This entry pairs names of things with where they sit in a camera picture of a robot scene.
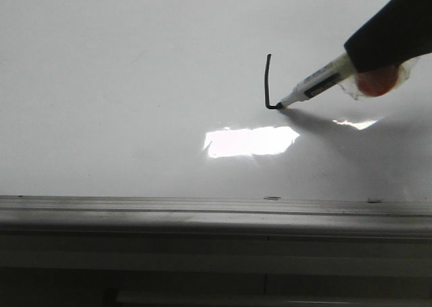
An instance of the red object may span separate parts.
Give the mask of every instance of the red object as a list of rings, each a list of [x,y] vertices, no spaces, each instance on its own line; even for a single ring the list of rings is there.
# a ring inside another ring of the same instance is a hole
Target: red object
[[[357,73],[356,84],[358,89],[368,96],[382,96],[396,85],[398,78],[399,65],[391,65]]]

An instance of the white surface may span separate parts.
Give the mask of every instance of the white surface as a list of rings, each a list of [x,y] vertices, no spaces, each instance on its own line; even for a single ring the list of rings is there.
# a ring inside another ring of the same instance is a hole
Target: white surface
[[[432,200],[432,57],[264,107],[388,0],[0,0],[0,194]]]

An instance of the metal ledge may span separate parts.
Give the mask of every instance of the metal ledge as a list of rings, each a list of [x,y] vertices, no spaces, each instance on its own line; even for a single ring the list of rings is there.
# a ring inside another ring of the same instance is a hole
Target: metal ledge
[[[428,202],[0,196],[0,230],[432,239]]]

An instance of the dry erase marker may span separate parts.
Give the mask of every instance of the dry erase marker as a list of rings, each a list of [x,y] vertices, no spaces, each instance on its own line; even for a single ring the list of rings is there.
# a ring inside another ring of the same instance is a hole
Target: dry erase marker
[[[359,98],[380,96],[408,78],[409,59],[432,52],[431,0],[390,0],[344,44],[346,53],[299,83],[278,104],[269,104],[269,63],[265,70],[266,107],[281,109],[309,100],[347,78]]]

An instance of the whiteboard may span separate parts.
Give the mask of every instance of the whiteboard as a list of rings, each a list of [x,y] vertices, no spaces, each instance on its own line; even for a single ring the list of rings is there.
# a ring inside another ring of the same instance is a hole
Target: whiteboard
[[[432,57],[264,106],[388,0],[0,0],[0,194],[430,200]]]

